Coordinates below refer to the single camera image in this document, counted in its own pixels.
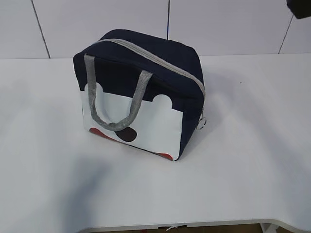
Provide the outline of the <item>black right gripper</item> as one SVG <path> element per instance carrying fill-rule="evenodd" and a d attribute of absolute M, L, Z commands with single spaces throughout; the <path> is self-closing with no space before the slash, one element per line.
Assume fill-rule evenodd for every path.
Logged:
<path fill-rule="evenodd" d="M 311 0 L 286 0 L 286 3 L 297 19 L 311 16 Z"/>

